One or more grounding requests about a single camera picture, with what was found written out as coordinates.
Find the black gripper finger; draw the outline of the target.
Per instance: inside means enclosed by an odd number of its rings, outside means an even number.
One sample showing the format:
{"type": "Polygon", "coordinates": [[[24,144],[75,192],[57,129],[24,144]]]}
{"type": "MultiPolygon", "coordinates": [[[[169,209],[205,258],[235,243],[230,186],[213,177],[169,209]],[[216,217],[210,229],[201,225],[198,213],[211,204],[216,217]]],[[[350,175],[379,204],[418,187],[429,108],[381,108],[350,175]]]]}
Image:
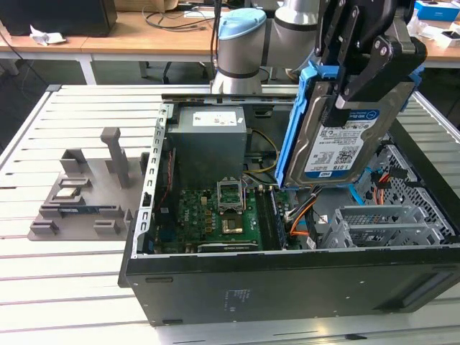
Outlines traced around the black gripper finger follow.
{"type": "Polygon", "coordinates": [[[322,65],[335,65],[334,33],[340,20],[340,1],[320,1],[315,39],[315,56],[322,65]]]}
{"type": "Polygon", "coordinates": [[[369,53],[358,51],[355,43],[358,7],[355,1],[340,1],[340,20],[333,36],[338,75],[331,98],[327,101],[322,124],[341,127],[349,111],[337,105],[345,102],[377,102],[396,85],[405,81],[426,59],[426,46],[410,36],[407,25],[412,18],[414,1],[398,1],[392,24],[372,43],[369,53]]]}

